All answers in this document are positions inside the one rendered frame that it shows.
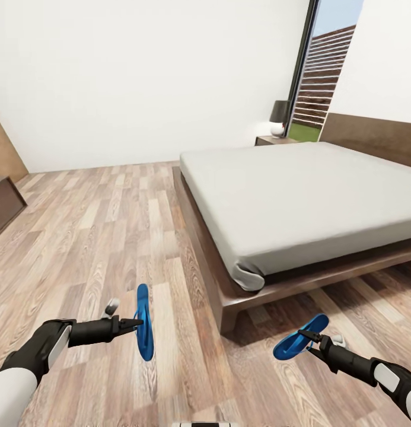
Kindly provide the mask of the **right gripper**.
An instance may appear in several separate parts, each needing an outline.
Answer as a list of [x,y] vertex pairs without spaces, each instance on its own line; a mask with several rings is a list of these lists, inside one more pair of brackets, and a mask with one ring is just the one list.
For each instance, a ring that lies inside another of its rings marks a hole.
[[356,353],[336,346],[328,335],[321,335],[320,333],[303,329],[299,329],[298,333],[307,337],[312,342],[320,342],[320,350],[308,348],[308,351],[324,361],[332,372],[337,374],[338,370],[340,370],[355,377],[353,373],[353,360],[355,359]]

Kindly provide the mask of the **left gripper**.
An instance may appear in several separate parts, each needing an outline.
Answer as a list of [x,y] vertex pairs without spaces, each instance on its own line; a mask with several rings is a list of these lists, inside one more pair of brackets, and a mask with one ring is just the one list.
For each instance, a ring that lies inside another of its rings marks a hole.
[[144,320],[137,318],[123,318],[120,321],[119,318],[120,316],[113,316],[111,319],[88,321],[85,345],[111,343],[116,336],[133,332],[137,325],[144,323]]

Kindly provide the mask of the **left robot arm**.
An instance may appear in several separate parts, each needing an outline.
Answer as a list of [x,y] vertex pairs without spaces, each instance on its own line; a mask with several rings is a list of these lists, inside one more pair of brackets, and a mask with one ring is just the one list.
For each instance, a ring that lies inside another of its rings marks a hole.
[[50,371],[66,343],[68,348],[111,343],[144,323],[137,318],[119,321],[120,316],[113,316],[119,305],[118,299],[111,299],[100,320],[46,321],[20,350],[8,355],[0,369],[0,427],[18,427],[42,376]]

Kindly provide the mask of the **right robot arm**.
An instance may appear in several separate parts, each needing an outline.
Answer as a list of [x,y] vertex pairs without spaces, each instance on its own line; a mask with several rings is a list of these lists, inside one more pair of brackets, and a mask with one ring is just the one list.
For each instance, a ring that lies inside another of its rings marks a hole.
[[320,342],[320,350],[308,348],[308,351],[324,361],[335,374],[340,370],[374,388],[379,383],[382,391],[411,421],[411,371],[398,364],[379,358],[369,360],[351,352],[344,334],[333,336],[332,342],[328,335],[303,329],[298,333],[312,342]]

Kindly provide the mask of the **sandal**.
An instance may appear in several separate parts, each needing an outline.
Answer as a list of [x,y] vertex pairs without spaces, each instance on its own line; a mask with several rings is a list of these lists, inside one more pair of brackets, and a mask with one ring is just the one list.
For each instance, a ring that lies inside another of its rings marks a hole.
[[[328,317],[323,313],[319,313],[301,329],[320,333],[327,327],[328,324]],[[275,346],[273,355],[280,361],[288,361],[289,359],[297,356],[299,353],[305,352],[306,350],[302,350],[310,343],[310,341],[310,339],[296,331],[281,340],[280,343]]]
[[144,361],[151,361],[154,355],[154,338],[151,319],[149,316],[149,298],[147,284],[141,284],[137,290],[138,309],[133,319],[144,320],[142,325],[136,326],[138,348]]

